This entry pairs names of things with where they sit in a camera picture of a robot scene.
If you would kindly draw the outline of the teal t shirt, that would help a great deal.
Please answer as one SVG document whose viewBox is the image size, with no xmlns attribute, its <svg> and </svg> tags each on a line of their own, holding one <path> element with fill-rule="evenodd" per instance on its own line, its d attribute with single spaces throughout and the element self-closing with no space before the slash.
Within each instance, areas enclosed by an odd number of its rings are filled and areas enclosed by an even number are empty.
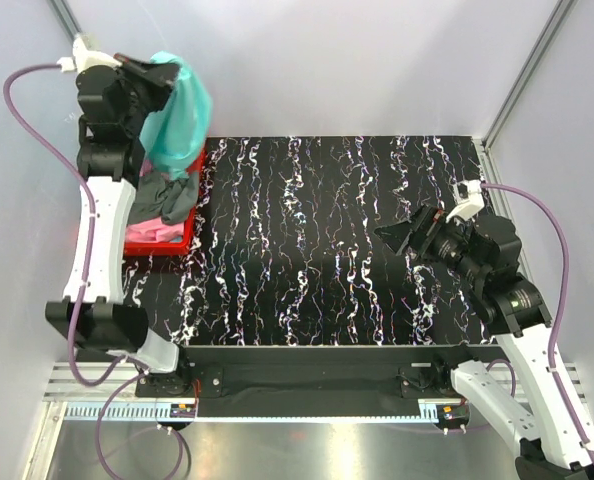
<svg viewBox="0 0 594 480">
<path fill-rule="evenodd" d="M 211 122 L 213 102 L 197 73 L 179 56 L 160 51 L 155 64 L 180 67 L 163 110 L 148 115 L 140 141 L 153 167 L 171 180 L 186 177 L 186 169 L 200 155 Z"/>
</svg>

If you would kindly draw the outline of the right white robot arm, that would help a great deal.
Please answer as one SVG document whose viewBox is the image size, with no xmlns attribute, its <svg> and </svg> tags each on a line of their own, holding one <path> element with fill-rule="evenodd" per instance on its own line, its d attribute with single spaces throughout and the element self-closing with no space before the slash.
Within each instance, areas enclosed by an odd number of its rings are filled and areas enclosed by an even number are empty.
<svg viewBox="0 0 594 480">
<path fill-rule="evenodd" d="M 466 347 L 440 355 L 431 384 L 468 400 L 506 443 L 522 479 L 594 479 L 594 425 L 565 365 L 550 352 L 554 323 L 541 293 L 519 271 L 520 238 L 511 220 L 466 223 L 423 206 L 410 220 L 376 228 L 395 254 L 440 263 L 468 286 L 476 315 L 518 375 L 521 405 Z"/>
</svg>

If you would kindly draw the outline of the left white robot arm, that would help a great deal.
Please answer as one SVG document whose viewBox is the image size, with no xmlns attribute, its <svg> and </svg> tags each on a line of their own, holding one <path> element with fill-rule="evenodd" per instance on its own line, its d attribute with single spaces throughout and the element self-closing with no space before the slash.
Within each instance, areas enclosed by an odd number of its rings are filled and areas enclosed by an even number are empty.
<svg viewBox="0 0 594 480">
<path fill-rule="evenodd" d="M 145 310 L 125 304 L 121 267 L 145 157 L 140 134 L 147 117 L 168 103 L 179 72 L 175 63 L 117 54 L 77 75 L 79 232 L 63 298 L 45 306 L 47 322 L 71 348 L 129 358 L 158 374 L 173 396 L 191 388 L 193 372 L 180 363 L 178 347 L 150 328 Z"/>
</svg>

